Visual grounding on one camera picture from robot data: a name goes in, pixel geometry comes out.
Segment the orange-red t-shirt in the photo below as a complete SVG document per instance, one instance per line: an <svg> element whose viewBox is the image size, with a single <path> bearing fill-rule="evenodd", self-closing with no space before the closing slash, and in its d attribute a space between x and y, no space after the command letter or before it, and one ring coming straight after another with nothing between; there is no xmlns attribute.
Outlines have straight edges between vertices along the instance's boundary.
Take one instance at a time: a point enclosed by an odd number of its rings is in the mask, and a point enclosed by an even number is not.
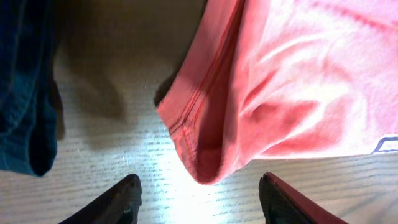
<svg viewBox="0 0 398 224"><path fill-rule="evenodd" d="M157 112L201 184L397 150L397 0L210 0Z"/></svg>

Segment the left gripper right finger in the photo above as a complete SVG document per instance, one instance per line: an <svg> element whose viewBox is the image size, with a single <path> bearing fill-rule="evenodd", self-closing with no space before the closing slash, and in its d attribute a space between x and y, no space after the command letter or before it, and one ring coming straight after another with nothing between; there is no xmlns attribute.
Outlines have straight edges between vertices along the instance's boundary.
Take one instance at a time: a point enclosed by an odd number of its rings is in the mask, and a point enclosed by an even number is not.
<svg viewBox="0 0 398 224"><path fill-rule="evenodd" d="M270 172L259 181L259 199L266 224L346 224Z"/></svg>

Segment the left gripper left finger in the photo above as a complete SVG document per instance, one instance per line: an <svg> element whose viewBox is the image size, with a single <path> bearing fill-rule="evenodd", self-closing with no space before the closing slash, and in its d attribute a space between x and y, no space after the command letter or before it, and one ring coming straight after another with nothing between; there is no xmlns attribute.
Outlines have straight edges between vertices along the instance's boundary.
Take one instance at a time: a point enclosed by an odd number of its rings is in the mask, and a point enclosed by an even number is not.
<svg viewBox="0 0 398 224"><path fill-rule="evenodd" d="M137 224L142 205L138 175L129 174L61 224Z"/></svg>

